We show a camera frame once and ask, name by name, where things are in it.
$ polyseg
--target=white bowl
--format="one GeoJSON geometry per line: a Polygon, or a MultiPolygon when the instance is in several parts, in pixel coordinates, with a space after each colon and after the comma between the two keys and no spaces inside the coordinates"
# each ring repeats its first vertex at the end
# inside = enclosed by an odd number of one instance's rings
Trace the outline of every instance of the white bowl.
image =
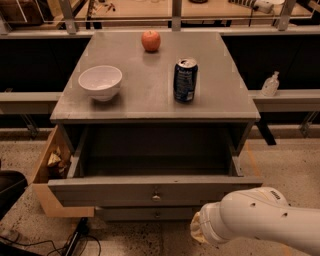
{"type": "Polygon", "coordinates": [[[80,86],[95,100],[111,100],[120,90],[122,73],[112,66],[96,66],[79,77],[80,86]]]}

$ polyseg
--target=can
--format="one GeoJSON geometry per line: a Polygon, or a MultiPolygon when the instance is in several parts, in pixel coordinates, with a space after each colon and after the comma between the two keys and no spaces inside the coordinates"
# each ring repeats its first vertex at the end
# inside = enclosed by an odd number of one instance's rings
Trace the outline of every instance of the can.
{"type": "Polygon", "coordinates": [[[174,98],[180,102],[189,102],[194,98],[197,83],[198,64],[194,58],[182,58],[174,68],[174,98]]]}

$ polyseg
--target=white bottle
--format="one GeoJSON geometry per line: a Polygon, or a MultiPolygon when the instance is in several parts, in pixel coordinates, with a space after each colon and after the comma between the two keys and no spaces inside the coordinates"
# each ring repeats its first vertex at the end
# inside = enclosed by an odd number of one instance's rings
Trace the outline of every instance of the white bottle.
{"type": "Polygon", "coordinates": [[[267,78],[267,80],[264,82],[261,89],[261,93],[264,96],[272,97],[276,94],[279,87],[278,75],[279,72],[275,71],[272,77],[267,78]]]}

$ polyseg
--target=red apple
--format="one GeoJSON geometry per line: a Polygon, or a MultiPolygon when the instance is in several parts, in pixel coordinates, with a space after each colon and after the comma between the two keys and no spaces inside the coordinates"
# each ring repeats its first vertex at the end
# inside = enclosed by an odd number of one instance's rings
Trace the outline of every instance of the red apple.
{"type": "Polygon", "coordinates": [[[155,30],[147,30],[141,36],[141,43],[146,51],[155,52],[160,47],[160,34],[155,30]]]}

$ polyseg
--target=drawer knob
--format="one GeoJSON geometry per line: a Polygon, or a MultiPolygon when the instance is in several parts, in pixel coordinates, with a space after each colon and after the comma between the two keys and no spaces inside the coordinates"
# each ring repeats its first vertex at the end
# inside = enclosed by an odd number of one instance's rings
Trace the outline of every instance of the drawer knob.
{"type": "Polygon", "coordinates": [[[161,201],[161,197],[160,197],[158,194],[155,194],[155,195],[152,197],[152,201],[153,201],[153,202],[160,202],[160,201],[161,201]]]}

